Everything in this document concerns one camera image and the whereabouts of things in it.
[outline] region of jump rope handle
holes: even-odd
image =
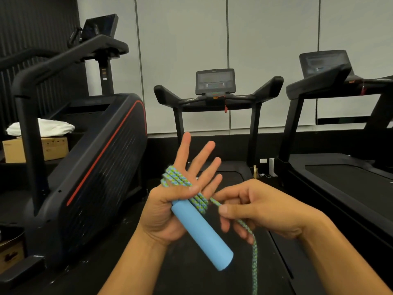
[[[231,263],[233,251],[189,200],[173,201],[172,212],[218,271],[225,269]]]

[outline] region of black curtain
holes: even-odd
[[[63,52],[74,27],[79,26],[77,0],[0,0],[0,58],[27,48]],[[17,112],[10,87],[22,69],[41,62],[33,58],[7,70],[0,70],[1,138]],[[86,69],[74,64],[37,87],[38,110],[44,115],[75,98],[87,97]]]

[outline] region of white towel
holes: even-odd
[[[38,125],[40,127],[40,134],[42,138],[50,136],[63,136],[75,130],[75,126],[56,120],[47,120],[38,118]],[[7,134],[10,136],[21,136],[19,122],[11,124],[7,128]]]

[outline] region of coiled rope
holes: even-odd
[[[162,175],[161,184],[164,187],[168,187],[170,182],[172,185],[183,185],[192,186],[189,182],[174,166],[169,166],[165,173]],[[194,205],[194,207],[204,215],[208,209],[209,201],[203,196],[203,194],[198,193],[195,197],[189,199],[189,201]],[[216,206],[221,206],[221,203],[217,202],[215,199],[210,198],[210,201]],[[237,222],[246,229],[254,238],[254,243],[252,245],[252,295],[257,295],[258,293],[258,280],[257,280],[257,259],[258,259],[258,248],[257,241],[255,239],[254,233],[250,230],[247,224],[238,219]]]

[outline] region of red stripe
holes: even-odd
[[[94,161],[94,163],[91,165],[90,169],[87,171],[85,177],[83,177],[81,183],[79,183],[78,187],[75,189],[75,191],[73,192],[71,198],[68,200],[67,202],[67,206],[71,204],[72,200],[75,198],[76,194],[78,193],[78,191],[81,189],[83,183],[85,183],[87,177],[89,177],[90,173],[92,172],[93,168],[96,166],[97,162],[99,161],[99,159],[101,158],[102,154],[104,154],[105,150],[108,148],[109,144],[112,142],[113,138],[115,137],[115,135],[118,133],[118,131],[120,130],[120,128],[123,126],[125,120],[128,118],[128,116],[130,115],[131,111],[133,110],[133,108],[135,107],[135,105],[137,103],[140,103],[143,106],[142,101],[137,100],[135,101],[134,105],[132,106],[132,108],[128,111],[128,113],[125,115],[124,119],[122,120],[122,122],[120,123],[119,127],[116,129],[116,131],[113,133],[113,135],[111,136],[111,138],[109,139],[108,143],[105,145],[104,149],[102,149],[101,153],[98,155],[98,157],[96,158],[96,160]],[[147,126],[146,126],[146,113],[145,113],[145,108],[143,108],[143,115],[145,116],[145,134],[147,136]]]

